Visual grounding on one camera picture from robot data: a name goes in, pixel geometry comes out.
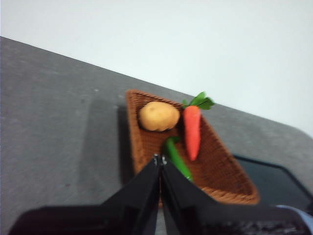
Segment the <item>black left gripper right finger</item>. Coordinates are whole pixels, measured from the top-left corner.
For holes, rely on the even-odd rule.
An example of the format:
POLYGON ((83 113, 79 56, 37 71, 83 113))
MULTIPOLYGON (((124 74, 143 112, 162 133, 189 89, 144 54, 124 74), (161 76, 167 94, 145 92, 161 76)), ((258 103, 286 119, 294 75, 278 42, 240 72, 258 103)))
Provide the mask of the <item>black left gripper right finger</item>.
POLYGON ((305 213, 287 207, 223 204, 161 157, 166 228, 180 235, 307 235, 305 213))

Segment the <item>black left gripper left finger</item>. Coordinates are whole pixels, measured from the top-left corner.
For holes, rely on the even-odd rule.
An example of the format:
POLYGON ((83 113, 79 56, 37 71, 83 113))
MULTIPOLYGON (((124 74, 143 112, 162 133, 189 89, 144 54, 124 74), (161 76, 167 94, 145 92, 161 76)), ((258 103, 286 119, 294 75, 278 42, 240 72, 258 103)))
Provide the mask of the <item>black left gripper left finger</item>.
POLYGON ((159 156, 98 205, 49 206, 22 213, 11 235, 145 235, 156 230, 159 156))

